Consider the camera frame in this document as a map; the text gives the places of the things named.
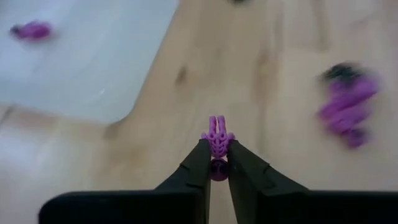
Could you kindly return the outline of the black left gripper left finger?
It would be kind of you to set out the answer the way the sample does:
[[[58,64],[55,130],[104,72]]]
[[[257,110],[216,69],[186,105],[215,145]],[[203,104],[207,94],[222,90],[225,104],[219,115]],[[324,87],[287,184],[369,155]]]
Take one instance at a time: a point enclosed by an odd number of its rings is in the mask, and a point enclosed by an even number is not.
[[[201,139],[156,188],[60,194],[42,205],[39,223],[208,223],[210,158]]]

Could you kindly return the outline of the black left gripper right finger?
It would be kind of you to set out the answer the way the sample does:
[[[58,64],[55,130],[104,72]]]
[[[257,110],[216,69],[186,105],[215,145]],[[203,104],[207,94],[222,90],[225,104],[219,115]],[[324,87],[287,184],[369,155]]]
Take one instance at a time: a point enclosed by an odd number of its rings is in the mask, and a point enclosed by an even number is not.
[[[237,140],[227,158],[238,223],[397,223],[397,192],[311,190]]]

